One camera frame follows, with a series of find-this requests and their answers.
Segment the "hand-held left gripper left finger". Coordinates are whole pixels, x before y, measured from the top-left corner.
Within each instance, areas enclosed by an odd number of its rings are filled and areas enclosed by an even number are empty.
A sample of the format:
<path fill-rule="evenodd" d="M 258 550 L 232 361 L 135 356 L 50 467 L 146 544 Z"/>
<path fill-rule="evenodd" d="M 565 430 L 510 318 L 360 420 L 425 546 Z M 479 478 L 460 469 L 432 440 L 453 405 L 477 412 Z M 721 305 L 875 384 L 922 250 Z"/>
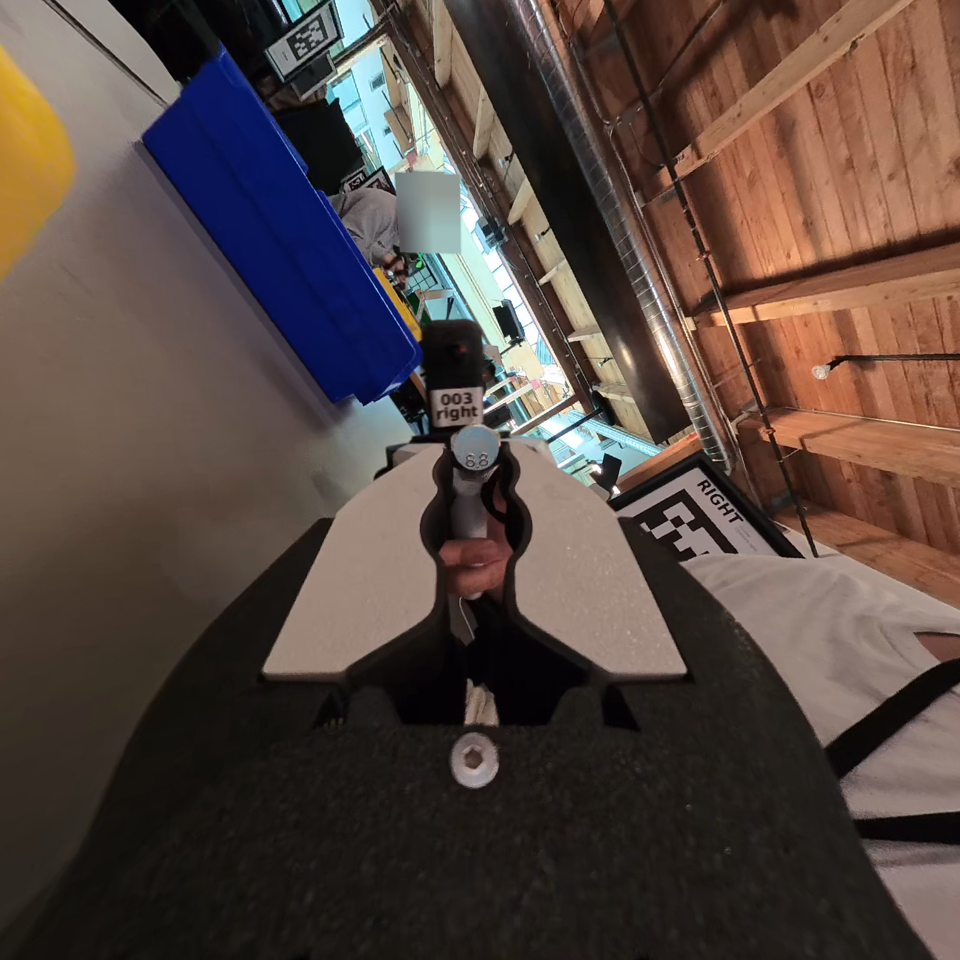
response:
<path fill-rule="evenodd" d="M 265 680 L 425 683 L 450 630 L 439 548 L 450 527 L 450 450 L 413 453 L 332 519 L 262 666 Z"/>

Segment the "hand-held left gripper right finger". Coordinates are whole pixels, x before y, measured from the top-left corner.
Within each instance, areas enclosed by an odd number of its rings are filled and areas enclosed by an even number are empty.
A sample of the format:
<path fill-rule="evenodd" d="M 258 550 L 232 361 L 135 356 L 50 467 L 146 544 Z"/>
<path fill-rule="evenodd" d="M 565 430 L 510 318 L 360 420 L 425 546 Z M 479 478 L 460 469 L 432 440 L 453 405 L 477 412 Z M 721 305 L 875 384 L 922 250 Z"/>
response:
<path fill-rule="evenodd" d="M 521 626 L 613 682 L 677 681 L 677 643 L 617 515 L 537 452 L 509 442 L 517 511 L 504 599 Z"/>

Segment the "steel hex bolt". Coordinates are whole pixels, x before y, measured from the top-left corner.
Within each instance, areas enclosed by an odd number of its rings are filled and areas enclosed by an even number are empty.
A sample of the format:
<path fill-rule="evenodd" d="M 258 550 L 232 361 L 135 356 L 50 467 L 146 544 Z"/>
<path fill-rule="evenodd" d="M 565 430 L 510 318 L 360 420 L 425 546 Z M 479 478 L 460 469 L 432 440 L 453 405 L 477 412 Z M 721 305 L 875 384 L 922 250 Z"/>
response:
<path fill-rule="evenodd" d="M 500 446 L 500 433 L 483 423 L 463 426 L 449 441 L 458 472 L 468 477 L 478 477 L 493 470 L 498 463 Z"/>

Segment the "blue plastic bin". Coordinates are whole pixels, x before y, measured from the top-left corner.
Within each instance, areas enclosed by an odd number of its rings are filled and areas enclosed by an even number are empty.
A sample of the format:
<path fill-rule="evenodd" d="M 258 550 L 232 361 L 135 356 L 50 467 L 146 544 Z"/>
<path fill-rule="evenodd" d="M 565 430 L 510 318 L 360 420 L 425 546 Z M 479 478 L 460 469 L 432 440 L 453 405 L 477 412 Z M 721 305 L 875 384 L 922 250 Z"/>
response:
<path fill-rule="evenodd" d="M 330 402 L 377 402 L 421 365 L 397 306 L 223 45 L 142 142 Z"/>

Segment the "yellow plastic bin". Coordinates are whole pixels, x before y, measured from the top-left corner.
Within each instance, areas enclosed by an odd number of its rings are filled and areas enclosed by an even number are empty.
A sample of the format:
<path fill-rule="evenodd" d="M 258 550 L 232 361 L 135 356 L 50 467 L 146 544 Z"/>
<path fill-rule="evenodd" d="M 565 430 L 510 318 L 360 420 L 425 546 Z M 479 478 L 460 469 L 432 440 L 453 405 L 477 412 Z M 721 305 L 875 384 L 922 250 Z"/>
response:
<path fill-rule="evenodd" d="M 74 186 L 66 126 L 42 91 L 1 50 L 1 277 L 25 256 Z"/>

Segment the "grey desk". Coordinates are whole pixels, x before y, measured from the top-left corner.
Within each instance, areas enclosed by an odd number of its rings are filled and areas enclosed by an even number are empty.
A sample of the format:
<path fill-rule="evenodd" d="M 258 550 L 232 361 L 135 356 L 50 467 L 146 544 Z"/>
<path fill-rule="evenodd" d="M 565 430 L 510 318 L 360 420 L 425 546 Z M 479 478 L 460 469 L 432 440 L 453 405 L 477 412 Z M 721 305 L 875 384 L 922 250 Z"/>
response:
<path fill-rule="evenodd" d="M 108 2 L 2 2 L 77 175 L 2 282 L 2 929 L 186 649 L 408 436 L 332 405 L 143 150 L 177 96 Z"/>

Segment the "person's right hand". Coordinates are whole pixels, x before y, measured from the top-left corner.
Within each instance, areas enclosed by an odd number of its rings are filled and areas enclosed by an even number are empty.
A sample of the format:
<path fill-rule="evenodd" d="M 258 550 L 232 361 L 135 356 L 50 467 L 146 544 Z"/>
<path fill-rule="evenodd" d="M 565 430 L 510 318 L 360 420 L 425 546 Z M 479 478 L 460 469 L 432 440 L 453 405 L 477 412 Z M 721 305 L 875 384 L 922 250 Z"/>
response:
<path fill-rule="evenodd" d="M 499 602 L 511 550 L 492 538 L 448 540 L 439 550 L 446 592 L 457 598 L 486 595 Z"/>

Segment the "black-framed marker sign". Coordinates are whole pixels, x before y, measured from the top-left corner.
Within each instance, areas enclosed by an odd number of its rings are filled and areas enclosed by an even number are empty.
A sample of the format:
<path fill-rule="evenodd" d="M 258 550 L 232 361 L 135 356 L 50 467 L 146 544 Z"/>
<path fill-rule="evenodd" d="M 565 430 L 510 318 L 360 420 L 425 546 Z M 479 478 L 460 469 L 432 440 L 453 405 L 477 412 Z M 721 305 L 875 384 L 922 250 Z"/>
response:
<path fill-rule="evenodd" d="M 264 53 L 274 74 L 283 83 L 302 73 L 314 60 L 329 54 L 343 39 L 336 2 L 320 1 L 271 42 Z"/>
<path fill-rule="evenodd" d="M 803 556 L 797 546 L 704 453 L 644 462 L 618 478 L 608 502 L 681 562 L 703 556 Z"/>

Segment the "black ceiling beam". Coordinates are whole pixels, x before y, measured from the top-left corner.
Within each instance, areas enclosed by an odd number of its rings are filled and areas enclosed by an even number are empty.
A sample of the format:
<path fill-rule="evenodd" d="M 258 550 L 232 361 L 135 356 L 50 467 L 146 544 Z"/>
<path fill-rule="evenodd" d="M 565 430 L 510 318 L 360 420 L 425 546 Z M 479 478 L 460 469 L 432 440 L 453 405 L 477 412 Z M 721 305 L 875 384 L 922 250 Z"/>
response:
<path fill-rule="evenodd" d="M 447 2 L 610 354 L 656 443 L 692 426 L 507 1 Z"/>

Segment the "person's white shirt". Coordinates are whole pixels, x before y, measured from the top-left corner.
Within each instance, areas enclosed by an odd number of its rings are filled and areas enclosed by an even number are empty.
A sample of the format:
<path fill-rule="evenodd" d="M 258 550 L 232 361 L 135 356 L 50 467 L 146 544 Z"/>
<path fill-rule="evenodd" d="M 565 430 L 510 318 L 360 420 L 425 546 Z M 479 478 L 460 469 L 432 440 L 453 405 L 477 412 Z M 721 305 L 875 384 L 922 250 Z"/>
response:
<path fill-rule="evenodd" d="M 852 575 L 839 558 L 702 556 L 685 569 L 742 625 L 823 747 L 931 669 L 958 666 L 958 610 Z M 954 684 L 840 782 L 851 818 L 958 811 Z M 930 954 L 959 956 L 957 844 L 864 839 L 887 890 Z"/>

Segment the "silver spiral duct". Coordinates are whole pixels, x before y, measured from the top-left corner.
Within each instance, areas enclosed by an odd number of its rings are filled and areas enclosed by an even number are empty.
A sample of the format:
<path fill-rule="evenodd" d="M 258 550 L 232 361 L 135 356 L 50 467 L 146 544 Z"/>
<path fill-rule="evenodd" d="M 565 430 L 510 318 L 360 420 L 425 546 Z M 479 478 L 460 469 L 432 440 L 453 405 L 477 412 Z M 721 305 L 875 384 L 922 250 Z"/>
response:
<path fill-rule="evenodd" d="M 661 365 L 701 440 L 705 455 L 725 474 L 737 462 L 730 428 L 718 413 L 647 237 L 629 182 L 599 124 L 590 92 L 565 44 L 548 2 L 507 2 L 524 46 L 580 165 Z"/>

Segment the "black pipe wall lamp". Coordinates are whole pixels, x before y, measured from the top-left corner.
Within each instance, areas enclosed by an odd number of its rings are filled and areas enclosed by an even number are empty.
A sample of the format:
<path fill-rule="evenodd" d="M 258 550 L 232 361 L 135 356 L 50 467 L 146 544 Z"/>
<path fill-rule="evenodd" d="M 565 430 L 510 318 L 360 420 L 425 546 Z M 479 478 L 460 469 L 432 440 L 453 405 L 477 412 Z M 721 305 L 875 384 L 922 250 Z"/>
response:
<path fill-rule="evenodd" d="M 895 353 L 895 354 L 842 354 L 823 364 L 811 367 L 814 379 L 824 381 L 831 373 L 845 364 L 871 365 L 881 363 L 953 363 L 959 362 L 958 352 L 940 353 Z"/>

